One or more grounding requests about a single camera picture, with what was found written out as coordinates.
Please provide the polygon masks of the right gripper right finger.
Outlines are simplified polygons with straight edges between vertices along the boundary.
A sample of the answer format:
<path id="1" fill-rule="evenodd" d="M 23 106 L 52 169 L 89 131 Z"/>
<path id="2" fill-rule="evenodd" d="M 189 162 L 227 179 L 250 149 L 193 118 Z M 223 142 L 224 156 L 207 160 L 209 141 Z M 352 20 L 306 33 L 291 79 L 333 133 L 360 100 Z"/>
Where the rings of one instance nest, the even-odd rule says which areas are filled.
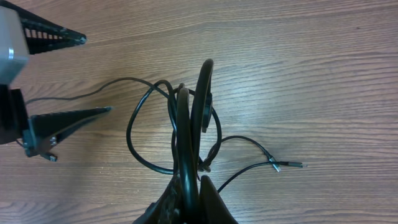
<path id="1" fill-rule="evenodd" d="M 200 223 L 238 224 L 207 175 L 200 182 Z"/>

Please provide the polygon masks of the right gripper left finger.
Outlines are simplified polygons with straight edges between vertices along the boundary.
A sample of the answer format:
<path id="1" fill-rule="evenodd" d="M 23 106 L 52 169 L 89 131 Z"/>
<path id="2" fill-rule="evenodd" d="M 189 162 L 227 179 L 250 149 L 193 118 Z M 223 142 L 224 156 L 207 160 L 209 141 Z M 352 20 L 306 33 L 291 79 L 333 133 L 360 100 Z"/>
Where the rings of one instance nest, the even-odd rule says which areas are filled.
<path id="1" fill-rule="evenodd" d="M 181 223 L 182 188 L 180 178 L 174 175 L 158 199 L 151 203 L 133 224 L 175 224 Z"/>

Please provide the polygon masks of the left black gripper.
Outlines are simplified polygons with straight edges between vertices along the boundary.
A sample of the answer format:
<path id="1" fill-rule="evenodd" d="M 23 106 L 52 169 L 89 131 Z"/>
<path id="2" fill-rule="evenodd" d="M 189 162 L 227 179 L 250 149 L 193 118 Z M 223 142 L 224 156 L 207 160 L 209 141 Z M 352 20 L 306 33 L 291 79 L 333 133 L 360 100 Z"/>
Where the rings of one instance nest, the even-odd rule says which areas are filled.
<path id="1" fill-rule="evenodd" d="M 19 16 L 27 48 L 31 55 L 83 45 L 86 35 L 50 22 L 9 1 L 1 7 Z M 20 89 L 1 85 L 1 144 L 23 139 L 27 157 L 55 157 L 50 150 L 83 126 L 108 114 L 111 106 L 89 110 L 33 115 L 28 117 Z"/>

